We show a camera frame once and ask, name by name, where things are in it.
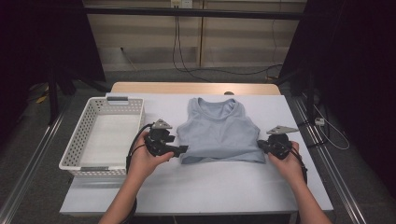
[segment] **power strip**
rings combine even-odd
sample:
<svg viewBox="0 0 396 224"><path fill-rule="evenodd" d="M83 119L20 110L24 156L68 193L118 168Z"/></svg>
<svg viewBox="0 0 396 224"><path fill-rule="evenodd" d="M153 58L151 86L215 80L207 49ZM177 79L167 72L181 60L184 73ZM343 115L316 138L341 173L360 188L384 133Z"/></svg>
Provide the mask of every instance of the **power strip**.
<svg viewBox="0 0 396 224"><path fill-rule="evenodd" d="M324 119L323 118L316 118L315 124L318 126L324 126Z"/></svg>

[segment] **folded garment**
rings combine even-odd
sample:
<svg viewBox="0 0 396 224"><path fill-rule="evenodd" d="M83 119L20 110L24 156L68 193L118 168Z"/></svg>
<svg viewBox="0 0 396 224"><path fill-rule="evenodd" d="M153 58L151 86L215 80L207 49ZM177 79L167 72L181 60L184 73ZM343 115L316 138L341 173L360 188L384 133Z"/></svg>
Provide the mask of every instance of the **folded garment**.
<svg viewBox="0 0 396 224"><path fill-rule="evenodd" d="M257 145L260 129L235 99L209 103L192 98L188 120L177 128L181 145L189 146L181 163L198 161L252 161L265 163Z"/></svg>

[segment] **white table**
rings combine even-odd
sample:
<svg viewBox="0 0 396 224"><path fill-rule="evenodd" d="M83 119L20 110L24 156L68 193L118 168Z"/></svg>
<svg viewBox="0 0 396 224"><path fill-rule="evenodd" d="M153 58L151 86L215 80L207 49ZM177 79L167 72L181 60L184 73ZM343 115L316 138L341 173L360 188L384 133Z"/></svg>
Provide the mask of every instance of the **white table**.
<svg viewBox="0 0 396 224"><path fill-rule="evenodd" d="M203 97L209 102L234 98L241 102L247 115L262 130L276 125L297 128L284 96L281 95L208 95L110 93L145 99L146 123L164 119L174 126L187 120L187 102ZM290 140L300 143L300 151L308 169L308 187L325 211L332 204L320 180L300 133L289 133ZM103 214L115 197L122 178L75 178L68 191L62 214ZM289 185L275 166L243 161L216 161L182 165L173 158L159 166L146 180L137 195L139 216L273 214L297 211Z"/></svg>

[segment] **table top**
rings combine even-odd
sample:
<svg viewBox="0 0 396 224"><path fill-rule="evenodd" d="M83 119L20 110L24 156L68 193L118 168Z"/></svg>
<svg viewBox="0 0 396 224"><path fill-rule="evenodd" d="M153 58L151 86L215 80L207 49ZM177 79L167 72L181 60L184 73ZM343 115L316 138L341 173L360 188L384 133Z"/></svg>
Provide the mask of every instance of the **table top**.
<svg viewBox="0 0 396 224"><path fill-rule="evenodd" d="M129 86L131 89L120 90L120 86ZM279 92L277 86L252 84L252 87L257 87L259 90L268 87L275 91L271 93L273 95L252 95L250 92L254 88L250 88L249 84L116 83L113 92L108 95L132 95L143 98L145 99L146 121L153 121L161 116L162 119L177 127L187 120L186 111L182 108L187 107L187 102L191 97L205 97L208 101L218 102L231 97L224 96L224 91L239 92L241 95L232 97L245 106L247 115L262 130L260 139L268 137L265 131L276 125L296 127L286 99L280 94L275 94L276 91ZM156 93L141 93L149 91L150 88ZM200 89L205 90L205 93L195 93ZM163 90L166 90L167 94L158 93ZM171 90L176 91L177 94L171 94ZM332 210L330 199L301 134L290 133L289 137L301 143L301 154L309 170L308 187L322 209ZM117 194L122 181L122 178L90 180L75 177L64 200L61 213L89 215L105 212L106 207ZM222 161L186 166L173 158L162 164L145 181L137 198L139 205L136 214L141 216L272 214L297 210L289 185L269 161L266 164Z"/></svg>

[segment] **hand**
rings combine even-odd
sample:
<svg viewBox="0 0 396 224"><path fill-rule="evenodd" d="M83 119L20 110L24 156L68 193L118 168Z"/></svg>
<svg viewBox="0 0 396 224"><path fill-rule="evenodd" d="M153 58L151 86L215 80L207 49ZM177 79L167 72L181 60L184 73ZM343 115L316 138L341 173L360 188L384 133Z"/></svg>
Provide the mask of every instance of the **hand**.
<svg viewBox="0 0 396 224"><path fill-rule="evenodd" d="M297 152L299 151L298 143L291 142L291 146L294 147ZM292 184L296 181L304 181L301 164L291 153L289 153L288 157L286 157L284 160L278 159L271 153L268 153L268 158L276 166L277 170L286 179L286 181L289 182L289 184Z"/></svg>
<svg viewBox="0 0 396 224"><path fill-rule="evenodd" d="M169 161L174 156L174 152L168 152L159 157L152 156L146 146L144 146L144 137L148 134L148 132L143 132L138 137L134 145L134 149L137 147L138 149L135 150L131 158L131 165L128 170L128 176L131 178L139 178L142 181L151 175L159 164Z"/></svg>

